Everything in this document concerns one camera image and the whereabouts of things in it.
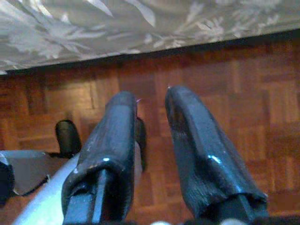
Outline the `black robot right foot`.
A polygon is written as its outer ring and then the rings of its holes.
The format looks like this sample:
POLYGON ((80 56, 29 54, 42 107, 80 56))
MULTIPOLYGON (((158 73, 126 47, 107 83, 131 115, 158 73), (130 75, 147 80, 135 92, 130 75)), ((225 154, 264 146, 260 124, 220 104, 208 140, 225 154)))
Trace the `black robot right foot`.
POLYGON ((143 120, 139 117, 135 121, 135 140, 140 147, 142 171, 146 169, 146 128, 143 120))

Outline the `black robot foot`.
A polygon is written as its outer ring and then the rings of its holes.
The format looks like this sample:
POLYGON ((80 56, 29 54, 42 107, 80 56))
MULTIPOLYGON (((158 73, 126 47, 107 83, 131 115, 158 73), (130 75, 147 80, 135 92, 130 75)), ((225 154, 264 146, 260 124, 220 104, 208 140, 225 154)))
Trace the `black robot foot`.
POLYGON ((75 124, 71 120, 61 120, 55 126, 55 134, 60 148, 60 155, 72 158, 82 148, 82 143, 75 124))
POLYGON ((139 117, 135 121, 135 140, 140 147, 142 171, 146 169, 146 128, 143 120, 139 117))

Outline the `bed with grey floral sheet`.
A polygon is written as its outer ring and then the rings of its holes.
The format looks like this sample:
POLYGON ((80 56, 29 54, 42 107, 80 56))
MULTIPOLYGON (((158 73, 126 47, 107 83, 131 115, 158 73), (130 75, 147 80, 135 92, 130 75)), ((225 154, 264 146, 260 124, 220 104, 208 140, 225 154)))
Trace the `bed with grey floral sheet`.
POLYGON ((0 75, 300 29, 300 0, 0 0, 0 75))

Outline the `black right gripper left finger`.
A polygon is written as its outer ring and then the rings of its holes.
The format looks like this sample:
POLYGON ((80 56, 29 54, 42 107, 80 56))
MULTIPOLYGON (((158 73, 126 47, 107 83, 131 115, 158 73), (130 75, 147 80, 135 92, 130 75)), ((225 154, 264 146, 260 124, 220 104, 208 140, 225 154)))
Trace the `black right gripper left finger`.
POLYGON ((63 183, 62 225, 103 225, 126 218, 135 186, 136 111, 135 97, 128 91, 107 103, 63 183))

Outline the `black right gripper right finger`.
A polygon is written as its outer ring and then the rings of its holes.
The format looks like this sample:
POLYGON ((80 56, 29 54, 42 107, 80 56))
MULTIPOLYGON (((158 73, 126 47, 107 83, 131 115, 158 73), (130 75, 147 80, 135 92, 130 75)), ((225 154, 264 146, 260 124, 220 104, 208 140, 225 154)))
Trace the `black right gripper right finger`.
POLYGON ((174 86, 167 90, 165 108, 182 196, 193 216, 245 223, 267 217, 266 194, 199 97, 174 86))

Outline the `black robot left foot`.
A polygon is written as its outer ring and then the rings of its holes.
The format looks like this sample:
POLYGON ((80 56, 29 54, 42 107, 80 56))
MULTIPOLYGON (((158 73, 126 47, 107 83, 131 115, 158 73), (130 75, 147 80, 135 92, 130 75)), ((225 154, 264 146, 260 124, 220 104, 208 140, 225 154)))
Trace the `black robot left foot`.
POLYGON ((82 143, 75 124, 71 120, 61 120, 55 126, 55 134, 60 148, 60 155, 72 158, 82 148, 82 143))

